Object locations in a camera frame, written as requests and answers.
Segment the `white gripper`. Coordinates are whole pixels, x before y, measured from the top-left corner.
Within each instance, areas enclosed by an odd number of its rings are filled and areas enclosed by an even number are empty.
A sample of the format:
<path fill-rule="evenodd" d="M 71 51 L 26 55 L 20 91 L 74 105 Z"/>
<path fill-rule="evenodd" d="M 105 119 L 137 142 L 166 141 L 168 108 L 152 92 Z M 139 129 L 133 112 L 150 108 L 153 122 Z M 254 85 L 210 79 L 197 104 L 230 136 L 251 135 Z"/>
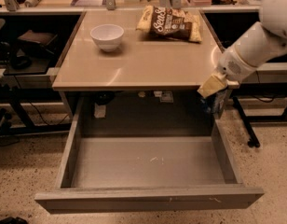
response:
<path fill-rule="evenodd" d="M 244 62 L 235 49 L 226 49 L 221 55 L 217 70 L 198 88 L 198 93 L 207 98 L 227 87 L 227 80 L 241 83 L 251 75 L 256 68 Z"/>

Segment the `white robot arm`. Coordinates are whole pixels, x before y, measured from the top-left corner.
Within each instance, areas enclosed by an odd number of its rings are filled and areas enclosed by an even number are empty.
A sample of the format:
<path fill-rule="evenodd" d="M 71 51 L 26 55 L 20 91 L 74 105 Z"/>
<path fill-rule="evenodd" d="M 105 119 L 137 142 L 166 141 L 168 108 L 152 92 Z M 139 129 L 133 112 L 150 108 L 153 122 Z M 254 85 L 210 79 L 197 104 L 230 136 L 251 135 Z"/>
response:
<path fill-rule="evenodd" d="M 263 0 L 258 15 L 259 21 L 223 52 L 198 88 L 202 97 L 225 89 L 227 81 L 241 83 L 263 63 L 287 54 L 287 0 Z"/>

